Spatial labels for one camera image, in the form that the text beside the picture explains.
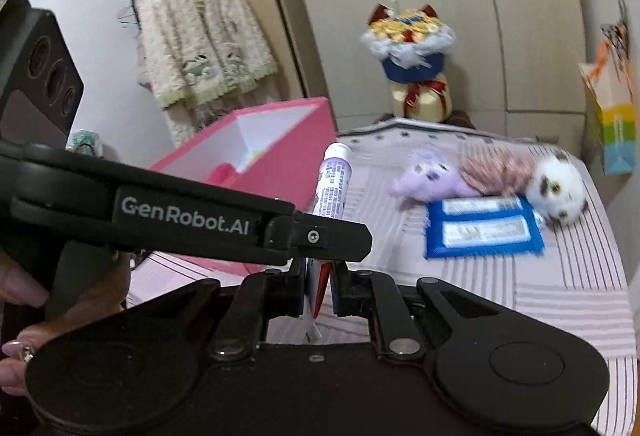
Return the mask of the person's left hand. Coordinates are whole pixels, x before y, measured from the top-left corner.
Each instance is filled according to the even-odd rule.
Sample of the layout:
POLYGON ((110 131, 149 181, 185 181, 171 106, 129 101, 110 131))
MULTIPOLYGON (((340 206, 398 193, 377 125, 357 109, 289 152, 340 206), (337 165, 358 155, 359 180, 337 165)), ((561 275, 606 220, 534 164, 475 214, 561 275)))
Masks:
POLYGON ((37 350, 58 336, 122 311, 130 285, 130 255, 112 256, 113 267, 98 283, 80 293, 75 303, 47 320, 49 293, 18 263, 1 255, 1 390, 10 396, 26 394, 25 349, 37 350))

